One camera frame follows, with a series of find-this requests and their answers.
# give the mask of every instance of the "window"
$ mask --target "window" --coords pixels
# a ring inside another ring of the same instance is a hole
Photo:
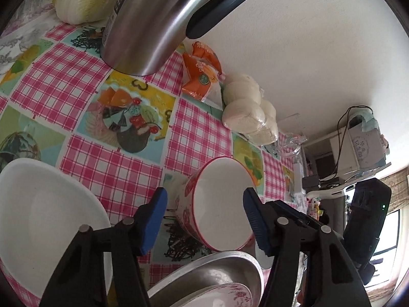
[[[378,246],[371,258],[371,262],[376,269],[375,274],[365,287],[378,285],[390,279],[399,239],[399,224],[399,210],[386,216],[384,226],[379,236]]]
[[[353,184],[352,186],[345,188],[344,193],[346,195],[346,202],[351,204],[355,194],[355,185]]]

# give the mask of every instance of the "plastic bag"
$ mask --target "plastic bag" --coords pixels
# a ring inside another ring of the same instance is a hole
[[[193,44],[192,55],[202,60],[207,60],[209,64],[215,67],[219,73],[222,73],[222,66],[220,65],[220,61],[216,53],[214,53],[213,50],[206,44],[203,44],[202,42],[195,42]]]
[[[218,77],[221,67],[214,52],[208,46],[195,42],[192,55],[183,53],[183,62],[184,85],[182,92],[222,110],[222,92]],[[210,62],[218,65],[220,70]]]
[[[227,75],[226,80],[224,126],[243,134],[257,146],[276,142],[279,138],[276,110],[269,101],[262,99],[259,85],[245,74]]]

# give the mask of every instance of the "metal screw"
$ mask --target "metal screw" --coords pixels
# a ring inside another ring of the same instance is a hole
[[[86,233],[88,232],[89,229],[90,229],[89,225],[83,224],[79,227],[78,231],[80,231],[81,233]]]
[[[321,231],[324,233],[331,233],[331,228],[327,225],[322,225],[321,226]]]
[[[277,223],[280,225],[287,225],[288,224],[288,219],[286,217],[279,217],[277,219]]]
[[[133,219],[133,217],[126,217],[122,220],[124,225],[132,225],[135,220]]]

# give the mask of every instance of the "orange food package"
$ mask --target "orange food package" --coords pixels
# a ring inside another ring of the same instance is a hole
[[[213,50],[206,44],[203,44],[202,42],[195,42],[193,44],[192,55],[197,56],[200,59],[207,60],[213,67],[217,69],[220,74],[222,73],[222,66],[220,65],[220,61],[216,53],[214,53]]]
[[[218,71],[211,65],[183,53],[185,85],[182,92],[214,108],[223,109]]]

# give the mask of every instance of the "cable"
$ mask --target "cable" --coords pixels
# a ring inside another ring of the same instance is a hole
[[[351,107],[349,107],[349,108],[346,110],[346,112],[344,113],[344,115],[343,115],[342,117],[340,117],[340,119],[338,120],[338,123],[337,123],[338,144],[339,144],[338,159],[337,159],[337,162],[335,163],[335,168],[334,168],[333,172],[329,175],[329,176],[331,176],[331,175],[335,174],[335,176],[332,177],[331,179],[326,179],[326,180],[324,180],[324,181],[331,181],[331,180],[335,179],[336,176],[337,176],[337,174],[338,174],[339,159],[341,158],[342,146],[343,146],[343,144],[344,144],[344,139],[345,139],[346,131],[347,131],[347,129],[348,129],[348,124],[349,124],[349,113],[351,112],[351,110],[352,110],[353,108],[368,108],[368,109],[371,110],[371,112],[372,112],[372,114],[373,114],[373,109],[371,109],[369,106],[366,106],[366,105],[357,105],[357,106],[351,106]],[[345,115],[346,115],[346,126],[345,126],[344,135],[342,136],[342,141],[341,141],[340,133],[339,133],[339,124],[340,124],[341,120],[343,119],[343,117],[345,117]]]

